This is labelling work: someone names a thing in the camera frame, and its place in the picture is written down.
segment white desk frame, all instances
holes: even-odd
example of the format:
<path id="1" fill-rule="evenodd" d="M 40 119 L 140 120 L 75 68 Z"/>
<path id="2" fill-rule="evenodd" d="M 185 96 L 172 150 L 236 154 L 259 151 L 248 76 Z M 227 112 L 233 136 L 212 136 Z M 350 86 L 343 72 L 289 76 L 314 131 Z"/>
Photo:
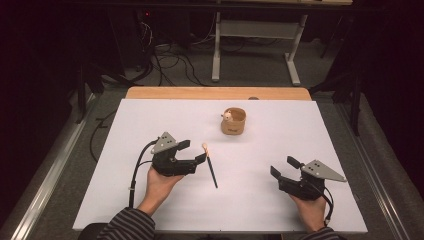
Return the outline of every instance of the white desk frame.
<path id="1" fill-rule="evenodd" d="M 299 75 L 297 74 L 293 59 L 296 55 L 307 18 L 307 15 L 302 15 L 298 23 L 234 21 L 221 20 L 221 13 L 217 12 L 212 81 L 219 81 L 221 67 L 221 36 L 279 38 L 293 40 L 290 53 L 285 53 L 284 56 L 293 86 L 300 86 Z"/>

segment person's left hand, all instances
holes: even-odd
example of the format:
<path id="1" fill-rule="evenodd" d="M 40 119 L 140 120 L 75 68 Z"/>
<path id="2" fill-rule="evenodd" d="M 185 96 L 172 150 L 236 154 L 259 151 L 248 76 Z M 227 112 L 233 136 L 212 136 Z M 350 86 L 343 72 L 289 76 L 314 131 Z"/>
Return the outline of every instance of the person's left hand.
<path id="1" fill-rule="evenodd" d="M 152 216 L 169 196 L 175 184 L 183 177 L 183 175 L 166 177 L 160 175 L 153 167 L 150 167 L 147 173 L 146 194 L 137 208 Z"/>

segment striped sleeve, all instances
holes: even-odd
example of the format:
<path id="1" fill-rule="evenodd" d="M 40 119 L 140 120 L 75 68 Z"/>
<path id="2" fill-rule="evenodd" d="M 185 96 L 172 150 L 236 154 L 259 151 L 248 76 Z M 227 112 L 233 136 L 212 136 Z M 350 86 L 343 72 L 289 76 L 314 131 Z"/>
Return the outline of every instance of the striped sleeve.
<path id="1" fill-rule="evenodd" d="M 317 232 L 310 233 L 299 240 L 345 240 L 339 236 L 332 228 L 325 227 Z"/>
<path id="2" fill-rule="evenodd" d="M 146 213 L 125 208 L 99 233 L 98 240 L 150 240 L 154 237 L 155 222 Z"/>

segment black pen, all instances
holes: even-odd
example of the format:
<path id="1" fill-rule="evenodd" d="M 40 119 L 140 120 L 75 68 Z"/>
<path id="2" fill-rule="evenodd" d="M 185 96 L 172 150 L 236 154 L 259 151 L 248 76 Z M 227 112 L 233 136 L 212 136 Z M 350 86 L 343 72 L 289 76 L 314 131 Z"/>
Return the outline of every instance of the black pen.
<path id="1" fill-rule="evenodd" d="M 213 182 L 215 183 L 215 187 L 218 188 L 218 184 L 216 183 L 216 179 L 215 179 L 215 174 L 213 173 L 212 162 L 211 162 L 211 159 L 209 157 L 208 146 L 206 145 L 206 143 L 203 143 L 202 147 L 203 147 L 203 149 L 205 149 L 205 152 L 206 152 L 206 159 L 208 159 L 209 169 L 211 170 Z"/>

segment desk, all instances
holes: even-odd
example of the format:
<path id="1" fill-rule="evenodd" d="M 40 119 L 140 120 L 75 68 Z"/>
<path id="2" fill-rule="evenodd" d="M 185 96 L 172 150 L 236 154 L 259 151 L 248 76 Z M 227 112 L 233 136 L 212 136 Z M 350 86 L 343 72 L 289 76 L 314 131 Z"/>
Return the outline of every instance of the desk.
<path id="1" fill-rule="evenodd" d="M 266 100 L 268 94 L 274 100 Z M 252 95 L 262 100 L 245 100 Z M 245 132 L 239 136 L 219 130 L 221 111 L 231 106 L 247 112 Z M 267 113 L 271 117 L 263 119 Z M 128 205 L 138 155 L 164 130 L 177 141 L 191 140 L 191 147 L 177 153 L 179 159 L 199 155 L 201 143 L 208 143 L 219 188 L 215 189 L 207 165 L 199 165 L 153 216 L 158 232 L 302 231 L 294 203 L 278 190 L 270 165 L 296 179 L 300 173 L 286 163 L 286 156 L 306 163 L 317 158 L 344 175 L 316 103 L 305 89 L 131 88 L 118 109 L 74 229 L 108 222 Z M 143 197 L 146 172 L 147 167 L 142 167 L 137 175 L 136 203 Z M 339 231 L 367 231 L 349 185 L 328 181 L 327 187 L 336 206 L 349 206 L 336 207 L 330 226 Z"/>
<path id="2" fill-rule="evenodd" d="M 217 0 L 221 2 L 256 2 L 256 3 L 297 3 L 305 5 L 329 4 L 329 5 L 350 5 L 351 0 Z M 221 20 L 221 13 L 216 13 L 215 25 L 215 51 L 212 63 L 212 81 L 218 82 L 221 66 L 220 42 L 221 36 L 235 37 L 260 37 L 260 38 L 279 38 L 292 40 L 292 47 L 289 53 L 284 54 L 285 62 L 289 70 L 293 86 L 300 86 L 299 76 L 294 64 L 294 56 L 305 28 L 307 15 L 302 15 L 299 22 L 262 22 L 262 21 L 240 21 L 240 20 Z"/>

